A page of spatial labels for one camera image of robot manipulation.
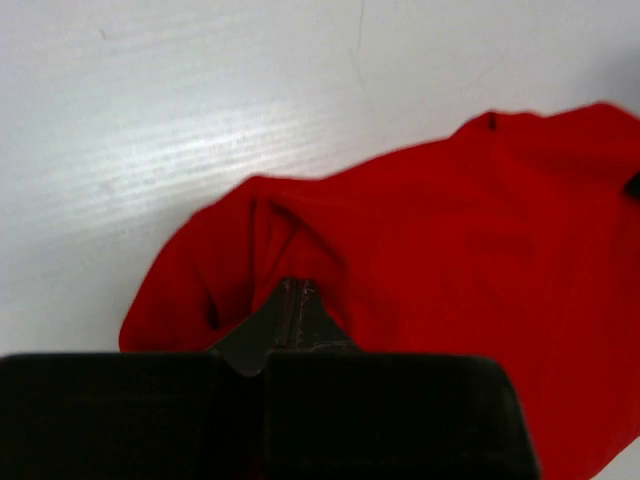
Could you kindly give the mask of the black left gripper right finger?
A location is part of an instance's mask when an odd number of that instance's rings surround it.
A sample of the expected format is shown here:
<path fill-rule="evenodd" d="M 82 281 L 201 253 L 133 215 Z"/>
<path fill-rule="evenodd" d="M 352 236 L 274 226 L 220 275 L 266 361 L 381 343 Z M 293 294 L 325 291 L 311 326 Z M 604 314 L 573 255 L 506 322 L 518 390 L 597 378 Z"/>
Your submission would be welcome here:
<path fill-rule="evenodd" d="M 515 389 L 495 361 L 368 353 L 313 282 L 286 278 L 264 378 L 269 479 L 537 479 Z"/>

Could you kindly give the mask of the red t-shirt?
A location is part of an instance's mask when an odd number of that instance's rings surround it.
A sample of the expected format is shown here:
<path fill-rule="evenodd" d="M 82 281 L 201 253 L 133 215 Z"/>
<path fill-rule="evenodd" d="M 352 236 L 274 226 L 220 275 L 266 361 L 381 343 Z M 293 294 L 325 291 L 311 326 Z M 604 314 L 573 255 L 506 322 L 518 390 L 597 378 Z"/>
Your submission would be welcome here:
<path fill-rule="evenodd" d="M 506 369 L 548 479 L 589 479 L 639 435 L 639 121 L 606 103 L 487 112 L 319 180 L 253 176 L 163 247 L 124 352 L 195 351 L 285 277 L 312 279 L 373 351 Z"/>

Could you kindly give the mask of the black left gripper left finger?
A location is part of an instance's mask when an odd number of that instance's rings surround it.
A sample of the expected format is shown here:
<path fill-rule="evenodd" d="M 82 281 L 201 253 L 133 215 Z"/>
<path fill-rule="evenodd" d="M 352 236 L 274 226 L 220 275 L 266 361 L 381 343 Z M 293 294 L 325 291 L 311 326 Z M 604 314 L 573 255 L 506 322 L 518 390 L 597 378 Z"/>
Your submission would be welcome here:
<path fill-rule="evenodd" d="M 199 352 L 4 356 L 2 477 L 259 478 L 260 371 L 298 288 Z"/>

